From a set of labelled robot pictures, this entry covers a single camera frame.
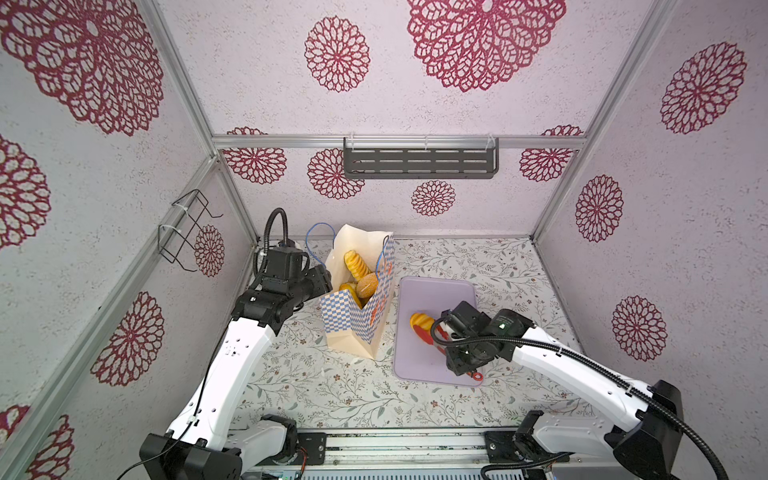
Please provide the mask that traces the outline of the small striped fake croissant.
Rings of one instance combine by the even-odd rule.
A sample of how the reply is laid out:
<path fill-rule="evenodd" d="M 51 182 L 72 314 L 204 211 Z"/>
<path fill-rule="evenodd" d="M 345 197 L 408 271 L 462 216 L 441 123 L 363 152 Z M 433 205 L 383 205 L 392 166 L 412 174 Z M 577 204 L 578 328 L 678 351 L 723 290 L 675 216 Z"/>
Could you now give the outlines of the small striped fake croissant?
<path fill-rule="evenodd" d="M 414 313 L 409 320 L 411 328 L 418 334 L 430 335 L 435 320 L 425 313 Z"/>

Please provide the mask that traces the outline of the yellow orange oval bread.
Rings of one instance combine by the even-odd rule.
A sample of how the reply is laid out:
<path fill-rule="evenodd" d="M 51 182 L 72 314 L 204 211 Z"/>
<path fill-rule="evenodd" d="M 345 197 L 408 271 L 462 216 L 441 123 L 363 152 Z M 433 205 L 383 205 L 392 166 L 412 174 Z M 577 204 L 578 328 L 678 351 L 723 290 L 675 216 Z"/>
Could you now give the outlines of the yellow orange oval bread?
<path fill-rule="evenodd" d="M 343 283 L 340 285 L 339 290 L 348 292 L 351 295 L 357 307 L 359 309 L 363 308 L 363 302 L 361 301 L 360 297 L 357 294 L 357 284 L 355 282 Z"/>

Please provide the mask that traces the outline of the yellow braided fake bread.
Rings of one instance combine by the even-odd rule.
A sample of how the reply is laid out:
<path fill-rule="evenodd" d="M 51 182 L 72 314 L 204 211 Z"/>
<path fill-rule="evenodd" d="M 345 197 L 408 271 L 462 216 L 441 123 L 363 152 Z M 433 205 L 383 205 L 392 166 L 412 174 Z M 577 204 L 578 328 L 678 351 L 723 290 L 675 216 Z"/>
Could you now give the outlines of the yellow braided fake bread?
<path fill-rule="evenodd" d="M 347 251 L 343 259 L 348 271 L 356 282 L 359 282 L 371 273 L 370 268 L 356 250 Z"/>

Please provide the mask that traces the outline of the golden oval fake roll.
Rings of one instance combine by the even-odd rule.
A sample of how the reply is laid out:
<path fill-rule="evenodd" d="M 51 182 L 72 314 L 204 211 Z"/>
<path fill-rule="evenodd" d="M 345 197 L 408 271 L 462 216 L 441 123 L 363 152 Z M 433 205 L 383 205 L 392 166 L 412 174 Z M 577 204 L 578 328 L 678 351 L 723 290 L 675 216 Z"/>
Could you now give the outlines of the golden oval fake roll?
<path fill-rule="evenodd" d="M 379 285 L 378 278 L 375 273 L 369 273 L 363 276 L 356 285 L 356 295 L 361 300 L 367 300 L 371 298 Z"/>

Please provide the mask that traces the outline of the checkered paper bread bag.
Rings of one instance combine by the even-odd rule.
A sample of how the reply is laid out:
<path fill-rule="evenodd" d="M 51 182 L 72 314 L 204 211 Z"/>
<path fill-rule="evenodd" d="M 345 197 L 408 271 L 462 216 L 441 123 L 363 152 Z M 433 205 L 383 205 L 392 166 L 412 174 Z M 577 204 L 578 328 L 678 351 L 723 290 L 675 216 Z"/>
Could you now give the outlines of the checkered paper bread bag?
<path fill-rule="evenodd" d="M 377 356 L 391 305 L 393 234 L 344 225 L 322 264 L 332 290 L 320 297 L 328 347 L 361 358 Z"/>

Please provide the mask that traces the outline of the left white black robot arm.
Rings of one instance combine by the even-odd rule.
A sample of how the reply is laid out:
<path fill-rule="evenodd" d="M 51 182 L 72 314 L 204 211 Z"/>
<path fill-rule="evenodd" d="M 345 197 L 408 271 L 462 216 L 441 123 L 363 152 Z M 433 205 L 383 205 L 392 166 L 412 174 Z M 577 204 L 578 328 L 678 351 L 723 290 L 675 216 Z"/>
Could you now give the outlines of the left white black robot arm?
<path fill-rule="evenodd" d="M 285 321 L 332 289 L 330 273 L 312 266 L 294 241 L 267 247 L 264 255 L 199 387 L 164 434 L 142 443 L 140 464 L 150 478 L 238 479 L 265 460 L 287 463 L 300 456 L 295 421 L 279 415 L 263 416 L 244 434 L 229 433 L 249 378 Z"/>

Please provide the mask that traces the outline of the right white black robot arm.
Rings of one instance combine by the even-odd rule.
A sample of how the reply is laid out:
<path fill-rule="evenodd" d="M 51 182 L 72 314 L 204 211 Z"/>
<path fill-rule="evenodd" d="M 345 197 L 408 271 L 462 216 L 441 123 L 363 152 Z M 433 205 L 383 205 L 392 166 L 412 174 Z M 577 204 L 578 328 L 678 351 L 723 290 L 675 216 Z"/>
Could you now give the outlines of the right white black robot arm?
<path fill-rule="evenodd" d="M 598 414 L 567 420 L 529 412 L 512 436 L 508 469 L 552 465 L 574 454 L 612 457 L 641 479 L 669 479 L 682 439 L 680 391 L 621 375 L 568 348 L 529 318 L 509 309 L 494 316 L 461 302 L 429 329 L 456 375 L 494 360 L 529 368 L 586 401 Z"/>

